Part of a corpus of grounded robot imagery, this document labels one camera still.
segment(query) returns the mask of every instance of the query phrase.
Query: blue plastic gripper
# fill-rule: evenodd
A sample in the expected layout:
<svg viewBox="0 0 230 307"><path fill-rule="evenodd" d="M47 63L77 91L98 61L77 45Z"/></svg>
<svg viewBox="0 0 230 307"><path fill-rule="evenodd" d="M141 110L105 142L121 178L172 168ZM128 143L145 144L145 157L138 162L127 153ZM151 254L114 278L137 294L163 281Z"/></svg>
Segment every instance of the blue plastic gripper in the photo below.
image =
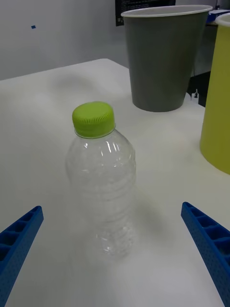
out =
<svg viewBox="0 0 230 307"><path fill-rule="evenodd" d="M0 233L0 307L4 307L43 221L37 206Z"/></svg>
<svg viewBox="0 0 230 307"><path fill-rule="evenodd" d="M230 231L188 202L181 216L225 307L230 307Z"/></svg>

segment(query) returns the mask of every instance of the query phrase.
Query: black sign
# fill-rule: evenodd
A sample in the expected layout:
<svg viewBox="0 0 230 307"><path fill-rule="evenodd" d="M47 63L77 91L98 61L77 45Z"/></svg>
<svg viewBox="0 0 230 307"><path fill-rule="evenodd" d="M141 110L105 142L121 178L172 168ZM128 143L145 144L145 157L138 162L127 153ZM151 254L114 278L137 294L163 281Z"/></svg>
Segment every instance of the black sign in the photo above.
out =
<svg viewBox="0 0 230 307"><path fill-rule="evenodd" d="M116 26L123 25L121 13L129 10L175 5L175 0L115 0Z"/></svg>

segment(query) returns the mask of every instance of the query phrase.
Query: plastic water bottle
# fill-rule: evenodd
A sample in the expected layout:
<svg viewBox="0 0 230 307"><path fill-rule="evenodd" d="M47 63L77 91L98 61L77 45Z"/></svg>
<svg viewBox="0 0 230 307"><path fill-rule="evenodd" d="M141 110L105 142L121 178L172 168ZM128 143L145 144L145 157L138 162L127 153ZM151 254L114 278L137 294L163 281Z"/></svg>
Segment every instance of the plastic water bottle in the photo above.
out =
<svg viewBox="0 0 230 307"><path fill-rule="evenodd" d="M136 180L135 151L115 129L112 107L90 102L73 111L77 137L66 159L74 203L93 228L98 251L123 256L132 246L129 220Z"/></svg>

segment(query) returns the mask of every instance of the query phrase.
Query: white wall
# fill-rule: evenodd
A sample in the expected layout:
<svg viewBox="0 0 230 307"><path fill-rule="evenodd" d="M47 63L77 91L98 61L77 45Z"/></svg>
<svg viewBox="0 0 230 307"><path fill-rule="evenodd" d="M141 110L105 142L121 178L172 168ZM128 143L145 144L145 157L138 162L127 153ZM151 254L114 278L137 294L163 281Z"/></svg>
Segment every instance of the white wall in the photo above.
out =
<svg viewBox="0 0 230 307"><path fill-rule="evenodd" d="M128 65L115 0L1 1L0 80L99 58Z"/></svg>

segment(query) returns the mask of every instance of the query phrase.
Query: cup rim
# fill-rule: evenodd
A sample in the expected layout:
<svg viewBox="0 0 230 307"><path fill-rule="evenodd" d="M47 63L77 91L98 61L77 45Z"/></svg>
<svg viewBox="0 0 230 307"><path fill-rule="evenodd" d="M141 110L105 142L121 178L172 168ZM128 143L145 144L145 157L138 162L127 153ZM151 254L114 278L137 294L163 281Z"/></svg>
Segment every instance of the cup rim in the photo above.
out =
<svg viewBox="0 0 230 307"><path fill-rule="evenodd" d="M217 23L218 25L222 25L224 27L230 27L230 13L223 14L217 17L215 23Z"/></svg>
<svg viewBox="0 0 230 307"><path fill-rule="evenodd" d="M212 9L213 7L210 5L201 5L201 4L159 6L153 8L144 8L144 9L126 11L121 13L121 16L125 18L169 17L169 16L204 13L211 11Z"/></svg>

